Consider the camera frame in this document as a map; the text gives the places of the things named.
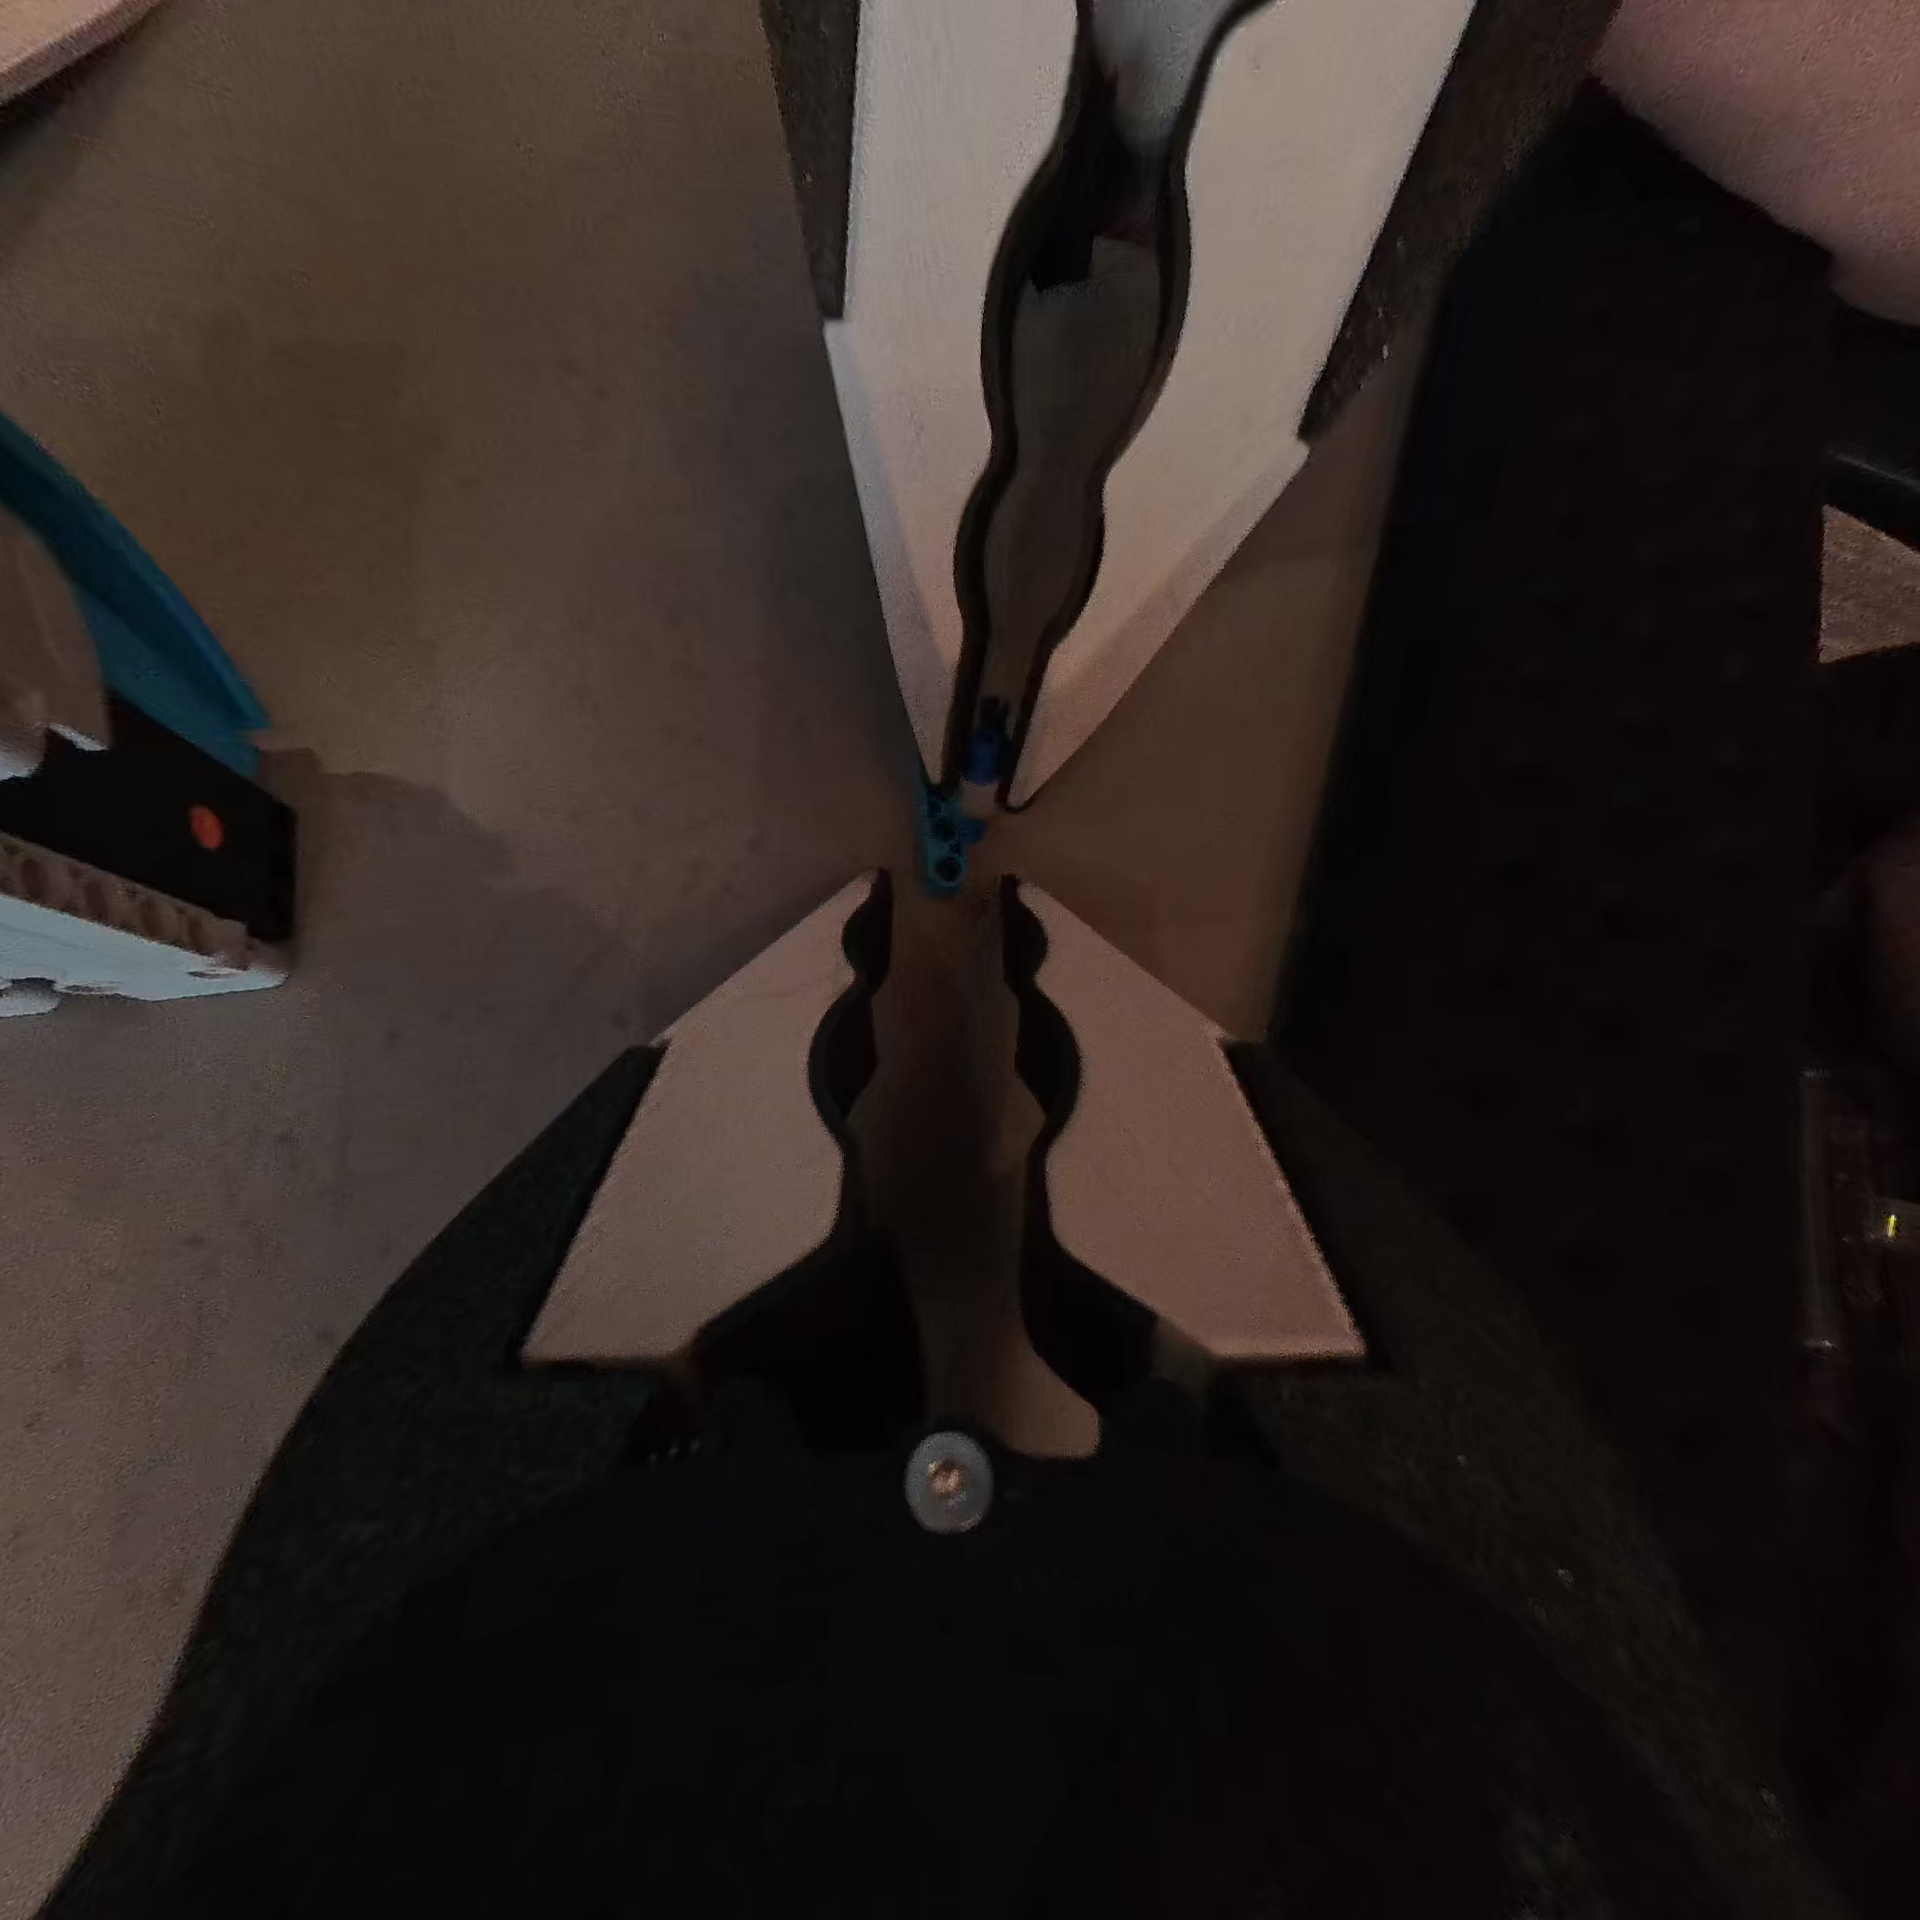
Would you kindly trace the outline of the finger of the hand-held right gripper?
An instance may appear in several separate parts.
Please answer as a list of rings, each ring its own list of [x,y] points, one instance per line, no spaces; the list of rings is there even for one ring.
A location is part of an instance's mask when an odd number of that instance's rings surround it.
[[[1094,578],[1046,652],[1011,808],[1091,740],[1305,465],[1308,399],[1472,11],[1259,5],[1206,48],[1169,153],[1180,315],[1102,476]]]
[[[843,301],[822,324],[880,620],[922,771],[946,780],[970,645],[957,547],[987,476],[989,279],[1062,127],[1080,7],[856,13]]]

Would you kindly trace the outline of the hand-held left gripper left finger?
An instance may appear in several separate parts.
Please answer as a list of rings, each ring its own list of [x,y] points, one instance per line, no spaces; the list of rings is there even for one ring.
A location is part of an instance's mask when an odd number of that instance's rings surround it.
[[[892,885],[861,872],[659,1036],[524,1363],[686,1356],[827,1245],[846,1210],[851,1103],[829,1091],[829,1044],[883,969],[861,940],[890,928]]]

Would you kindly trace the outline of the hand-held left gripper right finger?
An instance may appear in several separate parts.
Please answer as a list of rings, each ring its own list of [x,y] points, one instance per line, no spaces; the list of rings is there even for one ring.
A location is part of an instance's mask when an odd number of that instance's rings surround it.
[[[1021,1320],[1057,1373],[1366,1354],[1227,1033],[1032,881],[998,882],[1029,1161]]]

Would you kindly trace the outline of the blue brick beam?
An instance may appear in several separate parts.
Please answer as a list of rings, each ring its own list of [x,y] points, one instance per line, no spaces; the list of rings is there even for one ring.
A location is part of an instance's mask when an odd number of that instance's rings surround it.
[[[955,781],[918,786],[918,872],[934,899],[957,897],[970,881],[970,861],[997,811],[989,784]]]

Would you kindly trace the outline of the toy brick robot model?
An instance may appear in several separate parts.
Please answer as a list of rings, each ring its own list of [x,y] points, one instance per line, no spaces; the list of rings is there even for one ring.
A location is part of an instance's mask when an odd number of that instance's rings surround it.
[[[2,1016],[269,992],[297,816],[269,716],[131,530],[2,420]]]

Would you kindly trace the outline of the person's right forearm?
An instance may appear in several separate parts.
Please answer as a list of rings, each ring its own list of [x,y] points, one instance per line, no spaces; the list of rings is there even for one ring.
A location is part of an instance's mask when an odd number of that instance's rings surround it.
[[[1596,77],[1706,177],[1918,323],[1918,5],[1624,3]]]

